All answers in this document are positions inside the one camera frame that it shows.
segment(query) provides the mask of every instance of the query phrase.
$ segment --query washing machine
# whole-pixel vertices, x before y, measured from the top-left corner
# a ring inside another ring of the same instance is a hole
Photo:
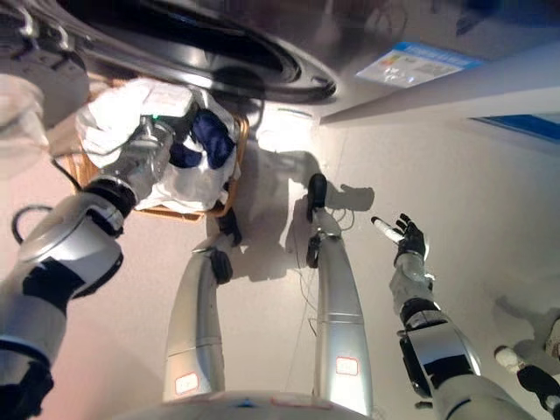
[[[33,65],[50,71],[61,64],[38,57],[37,49],[64,50],[66,68],[50,77],[47,89],[47,102],[57,103],[50,111],[47,103],[47,125],[85,100],[84,88],[72,91],[69,79],[81,70],[145,74],[233,98],[297,104],[324,116],[403,88],[360,77],[403,42],[484,63],[560,39],[560,2],[4,1],[3,39],[19,37],[26,26],[35,31],[34,45],[26,40],[6,47],[3,41],[0,70],[25,76],[18,60],[26,57],[22,48],[34,48]],[[38,77],[33,73],[28,68],[27,78]]]

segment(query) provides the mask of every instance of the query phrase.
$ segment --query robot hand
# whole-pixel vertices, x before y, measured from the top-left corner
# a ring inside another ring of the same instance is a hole
[[[394,265],[402,254],[413,253],[421,256],[424,260],[428,257],[430,246],[424,237],[424,233],[417,227],[409,216],[401,213],[396,221],[398,227],[391,227],[379,217],[372,217],[372,223],[385,236],[398,245]]]

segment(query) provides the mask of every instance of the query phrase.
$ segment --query navy blue cloth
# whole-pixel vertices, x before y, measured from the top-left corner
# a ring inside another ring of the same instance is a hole
[[[202,160],[202,153],[191,150],[182,143],[173,143],[169,153],[169,163],[178,168],[194,168]]]
[[[208,109],[201,109],[194,117],[192,138],[202,144],[212,169],[221,168],[235,147],[229,138],[228,127]]]

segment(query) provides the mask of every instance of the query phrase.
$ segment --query blue sticker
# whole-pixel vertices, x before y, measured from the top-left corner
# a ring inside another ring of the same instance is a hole
[[[400,42],[356,75],[401,88],[453,74],[483,62],[456,52],[441,50],[417,42]]]

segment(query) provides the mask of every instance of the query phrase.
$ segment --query label sticker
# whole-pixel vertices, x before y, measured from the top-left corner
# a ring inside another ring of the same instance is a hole
[[[356,76],[400,88],[410,88],[466,68],[482,61],[456,52],[440,50],[417,42],[400,42]]]
[[[199,377],[192,372],[186,374],[175,380],[175,392],[177,395],[184,394],[185,392],[194,391],[199,387]]]
[[[336,373],[339,375],[356,376],[358,374],[358,361],[351,357],[337,357]]]

